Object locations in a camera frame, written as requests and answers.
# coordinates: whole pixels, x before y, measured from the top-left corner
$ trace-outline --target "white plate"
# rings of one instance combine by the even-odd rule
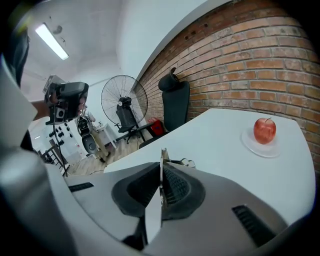
[[[255,139],[254,129],[247,128],[241,134],[243,144],[253,153],[264,158],[275,158],[280,155],[277,135],[268,144],[260,144]]]

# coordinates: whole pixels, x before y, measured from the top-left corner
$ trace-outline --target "white wall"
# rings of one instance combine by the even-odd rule
[[[125,75],[139,79],[160,51],[185,27],[228,0],[125,0],[116,53]]]

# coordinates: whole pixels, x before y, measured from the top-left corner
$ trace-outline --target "red bag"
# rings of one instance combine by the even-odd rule
[[[153,125],[151,125],[151,129],[155,133],[155,135],[160,136],[164,134],[164,128],[163,128],[162,122],[159,119],[153,117],[153,118],[150,118],[148,122],[149,124],[153,123]]]

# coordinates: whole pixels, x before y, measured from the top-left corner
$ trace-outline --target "floor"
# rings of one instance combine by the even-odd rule
[[[142,134],[145,140],[149,140],[152,138],[147,130],[142,131]],[[129,140],[129,144],[127,144],[126,140],[121,139],[116,143],[116,148],[109,144],[107,146],[107,150],[110,151],[110,155],[108,156],[108,161],[106,163],[102,163],[100,162],[100,160],[95,159],[93,155],[90,155],[80,162],[77,162],[70,166],[67,172],[71,176],[102,173],[107,165],[137,151],[139,145],[143,142],[141,137],[138,139],[138,141],[137,139],[137,136],[131,137]]]

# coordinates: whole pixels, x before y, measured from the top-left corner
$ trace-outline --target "fluorescent light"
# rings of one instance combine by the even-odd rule
[[[61,47],[61,45],[57,42],[54,36],[49,31],[47,25],[43,23],[39,26],[35,32],[42,38],[43,41],[62,59],[65,60],[69,58],[69,55],[65,52],[65,50]]]

